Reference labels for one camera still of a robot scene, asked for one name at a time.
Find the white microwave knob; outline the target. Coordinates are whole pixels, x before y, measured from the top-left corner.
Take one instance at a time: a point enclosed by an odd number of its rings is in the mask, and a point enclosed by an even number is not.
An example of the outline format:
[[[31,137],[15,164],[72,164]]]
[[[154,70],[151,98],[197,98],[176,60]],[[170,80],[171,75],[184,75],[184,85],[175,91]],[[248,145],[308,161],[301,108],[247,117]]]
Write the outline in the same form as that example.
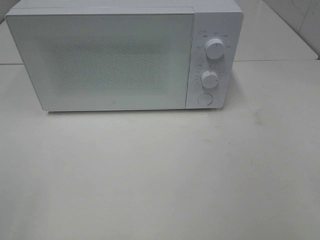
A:
[[[206,56],[211,60],[217,60],[225,54],[225,42],[219,37],[213,37],[204,44]]]
[[[201,84],[205,89],[215,88],[219,83],[219,79],[217,72],[213,70],[205,71],[200,77]]]

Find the white microwave door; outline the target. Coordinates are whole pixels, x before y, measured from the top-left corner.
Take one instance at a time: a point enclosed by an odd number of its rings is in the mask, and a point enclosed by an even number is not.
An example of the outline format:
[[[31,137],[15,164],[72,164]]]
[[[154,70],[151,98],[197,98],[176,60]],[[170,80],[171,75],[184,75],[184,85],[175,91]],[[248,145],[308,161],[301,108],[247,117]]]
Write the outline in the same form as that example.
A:
[[[185,107],[192,14],[27,15],[7,23],[46,111]]]

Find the white microwave oven body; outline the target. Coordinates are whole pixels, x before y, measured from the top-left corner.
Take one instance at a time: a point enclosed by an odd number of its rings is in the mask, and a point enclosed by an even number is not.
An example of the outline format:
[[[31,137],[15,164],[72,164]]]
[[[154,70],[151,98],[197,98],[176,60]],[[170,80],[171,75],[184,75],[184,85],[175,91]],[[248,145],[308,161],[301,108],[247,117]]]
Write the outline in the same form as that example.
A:
[[[244,14],[233,0],[21,0],[5,15],[9,16],[102,16],[102,15],[169,15],[193,16],[187,92],[184,108],[217,109],[224,105],[232,66],[236,54]],[[219,59],[209,59],[205,43],[211,38],[221,38],[225,52]],[[219,76],[215,88],[202,86],[201,75],[215,71]],[[211,94],[209,106],[200,105],[198,97]],[[170,110],[170,109],[112,109]]]

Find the round white door release button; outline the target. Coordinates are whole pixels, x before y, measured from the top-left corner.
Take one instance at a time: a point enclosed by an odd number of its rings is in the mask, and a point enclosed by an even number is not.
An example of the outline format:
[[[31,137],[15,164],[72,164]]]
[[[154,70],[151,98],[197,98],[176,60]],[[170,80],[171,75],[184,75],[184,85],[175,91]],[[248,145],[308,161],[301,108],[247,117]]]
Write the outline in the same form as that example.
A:
[[[213,103],[213,96],[209,93],[204,93],[198,97],[197,102],[202,106],[210,106]]]

